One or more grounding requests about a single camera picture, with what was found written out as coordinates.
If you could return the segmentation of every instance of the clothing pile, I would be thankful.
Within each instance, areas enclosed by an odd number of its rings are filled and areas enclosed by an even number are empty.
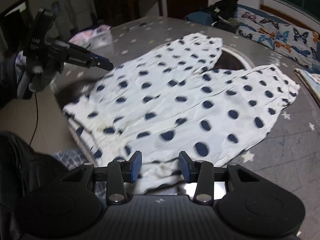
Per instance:
[[[182,180],[180,151],[220,167],[263,140],[299,85],[275,65],[214,68],[221,52],[222,39],[187,35],[116,67],[66,105],[95,165],[141,151],[134,193],[144,193]]]

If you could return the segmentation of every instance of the gray glove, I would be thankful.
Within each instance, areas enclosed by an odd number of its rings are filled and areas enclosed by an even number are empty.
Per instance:
[[[63,63],[50,58],[47,64],[43,66],[36,58],[23,56],[23,51],[17,54],[14,66],[17,84],[21,81],[25,71],[34,74],[29,84],[29,90],[33,93],[44,90],[51,83],[57,72],[62,73],[63,71]]]

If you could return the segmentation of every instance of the white star pattern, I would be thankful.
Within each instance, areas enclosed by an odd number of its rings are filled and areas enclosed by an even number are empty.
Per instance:
[[[311,128],[311,131],[314,131],[314,130],[315,130],[315,125],[312,124],[311,122],[309,123],[309,127]]]
[[[81,77],[83,75],[83,71],[79,72],[79,74],[77,75],[77,78]]]
[[[81,93],[87,92],[89,87],[90,87],[89,85],[83,86],[83,88],[81,89]]]
[[[287,114],[286,111],[284,111],[283,114],[281,114],[281,115],[284,117],[284,119],[291,120],[291,119],[290,119],[290,114]]]
[[[247,161],[252,162],[253,161],[254,154],[250,151],[247,151],[245,154],[241,155],[241,158],[243,159],[243,163],[246,163]]]

